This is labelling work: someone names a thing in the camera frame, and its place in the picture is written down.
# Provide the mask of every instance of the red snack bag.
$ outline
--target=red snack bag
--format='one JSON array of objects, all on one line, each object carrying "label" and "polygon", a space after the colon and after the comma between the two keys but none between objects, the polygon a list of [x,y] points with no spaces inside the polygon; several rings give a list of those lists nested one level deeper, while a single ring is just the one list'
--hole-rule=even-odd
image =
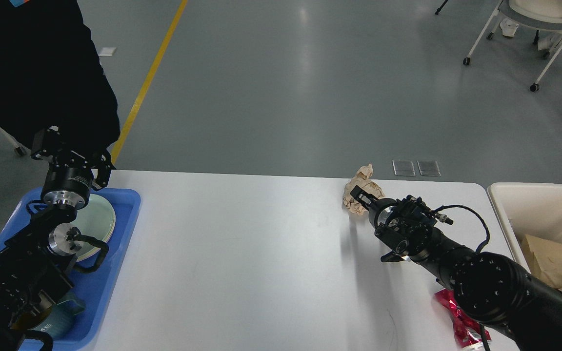
[{"label": "red snack bag", "polygon": [[[483,349],[480,337],[480,324],[468,317],[457,305],[452,291],[443,289],[435,293],[435,298],[446,307],[452,315],[452,326],[455,329],[455,340],[463,351]],[[484,331],[487,342],[491,340],[488,331]]]}]

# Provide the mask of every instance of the trash bin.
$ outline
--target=trash bin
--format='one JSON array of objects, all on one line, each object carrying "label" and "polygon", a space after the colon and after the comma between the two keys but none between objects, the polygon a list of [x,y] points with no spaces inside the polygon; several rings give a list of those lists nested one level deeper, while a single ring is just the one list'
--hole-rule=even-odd
[{"label": "trash bin", "polygon": [[562,244],[562,184],[495,183],[489,197],[511,253],[524,268],[520,242],[525,234]]}]

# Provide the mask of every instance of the person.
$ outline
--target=person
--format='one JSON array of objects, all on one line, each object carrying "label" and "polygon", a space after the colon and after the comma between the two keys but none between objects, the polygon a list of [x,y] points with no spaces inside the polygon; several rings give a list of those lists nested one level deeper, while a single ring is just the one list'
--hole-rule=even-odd
[{"label": "person", "polygon": [[76,0],[0,0],[0,127],[31,148],[58,126],[80,153],[115,142],[117,101]]}]

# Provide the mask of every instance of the caster wheel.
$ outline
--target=caster wheel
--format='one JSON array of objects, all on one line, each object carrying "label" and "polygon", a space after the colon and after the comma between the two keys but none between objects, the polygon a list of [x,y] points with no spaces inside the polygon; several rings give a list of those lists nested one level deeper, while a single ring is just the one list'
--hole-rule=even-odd
[{"label": "caster wheel", "polygon": [[14,153],[16,153],[19,157],[25,156],[26,154],[25,149],[23,149],[22,147],[15,147]]}]

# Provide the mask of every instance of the teal mug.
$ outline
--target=teal mug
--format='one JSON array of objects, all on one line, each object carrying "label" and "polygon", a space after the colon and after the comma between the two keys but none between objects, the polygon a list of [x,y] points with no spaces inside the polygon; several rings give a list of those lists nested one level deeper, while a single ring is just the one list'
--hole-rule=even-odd
[{"label": "teal mug", "polygon": [[84,310],[84,300],[69,291],[47,311],[36,316],[27,313],[21,316],[13,328],[45,332],[51,335],[54,340],[58,340],[72,329],[75,324],[75,316]]}]

